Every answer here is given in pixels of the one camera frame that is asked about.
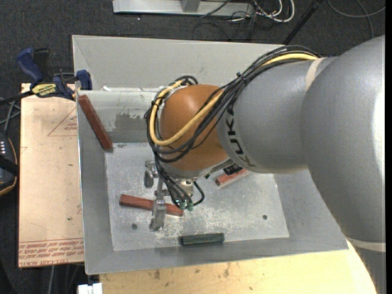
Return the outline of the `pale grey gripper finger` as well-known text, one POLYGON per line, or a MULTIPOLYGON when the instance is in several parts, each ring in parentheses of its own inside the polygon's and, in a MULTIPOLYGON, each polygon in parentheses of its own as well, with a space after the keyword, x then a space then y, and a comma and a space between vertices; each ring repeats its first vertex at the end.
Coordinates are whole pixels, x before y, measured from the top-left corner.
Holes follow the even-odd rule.
POLYGON ((149 229, 151 231, 158 231, 160 229, 159 210, 157 208, 153 209, 151 222, 149 224, 149 229))
POLYGON ((164 199, 158 199, 156 203, 156 230, 160 230, 164 227, 167 207, 164 199))

